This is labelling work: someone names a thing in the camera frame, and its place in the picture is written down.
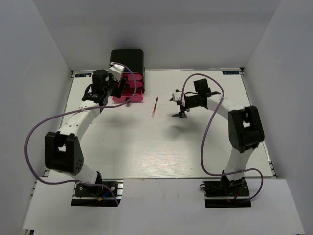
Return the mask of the pink bottom drawer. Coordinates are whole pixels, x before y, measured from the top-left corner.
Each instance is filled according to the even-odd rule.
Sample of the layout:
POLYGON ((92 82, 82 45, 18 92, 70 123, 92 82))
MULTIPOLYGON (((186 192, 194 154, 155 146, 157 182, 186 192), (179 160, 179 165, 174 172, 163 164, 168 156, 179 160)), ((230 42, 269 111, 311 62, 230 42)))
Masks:
MULTIPOLYGON (((113 101, 117 103, 123 103, 131 99, 132 95, 134 94, 134 89, 127 89, 123 91, 123 94, 120 98, 113 97, 113 101)), ((131 102, 142 102, 143 101, 143 90, 137 89, 134 97, 132 98, 131 102)))

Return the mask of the pink drawer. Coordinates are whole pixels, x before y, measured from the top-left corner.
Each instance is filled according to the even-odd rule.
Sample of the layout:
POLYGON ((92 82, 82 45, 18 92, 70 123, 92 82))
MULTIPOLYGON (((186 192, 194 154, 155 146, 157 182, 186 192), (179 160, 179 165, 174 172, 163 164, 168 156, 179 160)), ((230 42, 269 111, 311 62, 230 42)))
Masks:
MULTIPOLYGON (((131 99, 132 95, 134 94, 134 89, 127 89, 123 91, 123 94, 120 98, 113 97, 113 101, 117 103, 123 103, 131 99)), ((134 97, 132 98, 131 102, 142 102, 143 101, 143 90, 137 89, 134 97)))
POLYGON ((128 81, 141 81, 143 79, 142 75, 138 73, 134 74, 124 73, 122 77, 127 78, 128 81))
POLYGON ((144 84, 141 81, 128 81, 127 83, 128 88, 141 88, 144 84))

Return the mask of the pink top drawer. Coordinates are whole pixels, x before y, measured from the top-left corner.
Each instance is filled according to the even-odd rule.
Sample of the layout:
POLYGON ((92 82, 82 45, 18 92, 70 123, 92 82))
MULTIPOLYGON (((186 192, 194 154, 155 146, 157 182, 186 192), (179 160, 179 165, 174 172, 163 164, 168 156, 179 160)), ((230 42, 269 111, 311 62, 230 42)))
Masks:
POLYGON ((138 73, 134 74, 124 73, 122 77, 127 78, 128 81, 141 81, 143 79, 142 75, 138 73))

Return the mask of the red pen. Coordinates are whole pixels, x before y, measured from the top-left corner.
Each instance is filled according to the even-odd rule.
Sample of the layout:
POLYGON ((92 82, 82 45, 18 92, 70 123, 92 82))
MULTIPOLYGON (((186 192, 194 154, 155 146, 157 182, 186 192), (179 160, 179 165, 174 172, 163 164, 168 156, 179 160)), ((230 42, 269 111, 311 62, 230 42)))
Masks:
POLYGON ((153 107, 153 110, 152 110, 152 113, 151 113, 151 117, 152 117, 152 118, 154 118, 154 116, 155 116, 156 108, 157 108, 157 104, 158 104, 158 100, 159 100, 159 97, 157 96, 157 97, 156 97, 155 104, 154 104, 154 107, 153 107))

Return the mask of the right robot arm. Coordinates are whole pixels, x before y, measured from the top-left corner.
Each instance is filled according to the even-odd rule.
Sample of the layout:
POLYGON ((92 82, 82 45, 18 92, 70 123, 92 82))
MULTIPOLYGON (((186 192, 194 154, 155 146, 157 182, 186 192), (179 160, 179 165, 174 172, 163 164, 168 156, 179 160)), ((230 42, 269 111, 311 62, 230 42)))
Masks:
POLYGON ((213 114, 208 125, 218 114, 228 122, 228 138, 232 146, 230 157, 222 176, 221 190, 226 195, 233 195, 245 176, 248 160, 254 150, 263 142, 265 135, 257 107, 235 104, 224 97, 224 92, 212 91, 206 79, 194 81, 194 92, 178 89, 172 94, 171 102, 180 107, 173 117, 187 118, 186 112, 191 108, 204 107, 213 114))

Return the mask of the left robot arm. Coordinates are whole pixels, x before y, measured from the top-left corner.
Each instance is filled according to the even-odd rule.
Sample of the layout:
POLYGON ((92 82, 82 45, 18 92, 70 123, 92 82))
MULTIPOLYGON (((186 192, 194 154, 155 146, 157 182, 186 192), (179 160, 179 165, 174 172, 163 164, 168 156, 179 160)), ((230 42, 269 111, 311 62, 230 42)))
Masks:
POLYGON ((48 132, 45 137, 46 167, 87 183, 86 188, 92 195, 103 191, 102 178, 84 162, 80 141, 94 119, 107 107, 108 98, 122 95, 127 82, 122 75, 124 69, 115 64, 108 70, 95 70, 78 111, 58 131, 48 132))

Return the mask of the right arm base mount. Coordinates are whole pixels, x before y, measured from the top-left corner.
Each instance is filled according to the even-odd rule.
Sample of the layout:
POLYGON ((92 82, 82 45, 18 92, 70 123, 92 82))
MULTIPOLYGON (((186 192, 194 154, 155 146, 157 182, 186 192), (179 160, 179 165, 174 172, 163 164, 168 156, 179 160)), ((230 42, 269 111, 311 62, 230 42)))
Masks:
POLYGON ((250 208, 251 199, 246 180, 239 186, 227 187, 221 181, 203 181, 199 185, 204 192, 206 208, 250 208))

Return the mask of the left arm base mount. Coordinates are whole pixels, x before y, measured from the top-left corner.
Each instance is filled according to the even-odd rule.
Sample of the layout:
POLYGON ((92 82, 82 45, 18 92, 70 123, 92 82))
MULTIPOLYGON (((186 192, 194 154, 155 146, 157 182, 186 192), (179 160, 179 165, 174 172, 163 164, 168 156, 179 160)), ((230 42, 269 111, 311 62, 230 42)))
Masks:
POLYGON ((123 194, 123 179, 103 180, 106 187, 88 187, 76 184, 71 200, 74 207, 117 207, 123 194))

